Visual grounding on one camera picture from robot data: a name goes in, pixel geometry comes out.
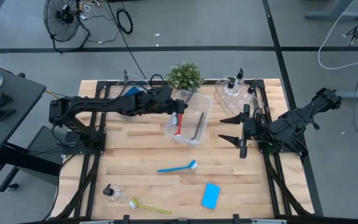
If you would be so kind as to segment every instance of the potted plant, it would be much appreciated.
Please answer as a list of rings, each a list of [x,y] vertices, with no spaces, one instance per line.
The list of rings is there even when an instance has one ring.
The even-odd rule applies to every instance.
[[[203,84],[200,70],[194,62],[183,62],[170,68],[168,82],[177,90],[197,90]]]

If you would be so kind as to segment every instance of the electric fan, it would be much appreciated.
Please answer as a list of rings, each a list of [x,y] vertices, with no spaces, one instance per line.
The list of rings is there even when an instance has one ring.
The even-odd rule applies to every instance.
[[[44,23],[50,38],[53,42],[53,49],[56,49],[55,41],[66,42],[71,40],[77,33],[78,27],[82,26],[86,31],[85,40],[82,44],[64,52],[74,52],[82,48],[91,35],[90,31],[80,21],[79,0],[46,0],[44,6]]]

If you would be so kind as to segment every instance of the blue sponge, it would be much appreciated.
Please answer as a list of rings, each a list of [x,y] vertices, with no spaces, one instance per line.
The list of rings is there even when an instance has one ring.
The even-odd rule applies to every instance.
[[[201,203],[204,207],[215,209],[216,202],[218,201],[219,192],[221,188],[211,183],[206,184],[203,202]]]

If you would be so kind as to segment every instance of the red object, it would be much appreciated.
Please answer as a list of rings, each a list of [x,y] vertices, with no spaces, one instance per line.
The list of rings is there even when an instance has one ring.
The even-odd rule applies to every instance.
[[[175,135],[180,134],[180,129],[181,129],[181,116],[182,114],[179,114],[179,121],[178,121],[178,131],[175,133]]]

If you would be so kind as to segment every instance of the wooden table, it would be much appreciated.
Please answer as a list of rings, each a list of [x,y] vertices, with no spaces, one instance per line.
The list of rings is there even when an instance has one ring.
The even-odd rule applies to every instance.
[[[288,110],[279,79],[265,79],[265,89],[273,120]],[[81,82],[80,95],[94,97],[96,80]],[[213,107],[203,142],[196,147],[178,144],[164,135],[167,114],[148,114],[125,118],[108,113],[106,150],[99,163],[92,219],[171,219],[171,218],[240,218],[273,217],[267,175],[262,154],[256,142],[249,141],[248,156],[239,158],[239,150],[218,134],[241,135],[241,125],[222,124],[227,118],[214,99],[214,86],[204,85],[201,94],[213,99]],[[89,123],[90,113],[77,117]],[[313,212],[303,166],[295,153],[280,154],[285,181],[298,201]],[[158,169],[185,166],[196,159],[196,170],[158,174]],[[83,156],[76,156],[61,171],[60,191],[52,216],[59,214],[78,188]],[[206,183],[219,185],[216,209],[201,206]],[[109,202],[102,194],[108,184],[121,186],[126,196],[120,202]],[[85,214],[88,193],[84,194],[81,214]],[[136,197],[141,204],[171,210],[171,215],[141,208],[131,208]],[[280,211],[282,197],[278,194]]]

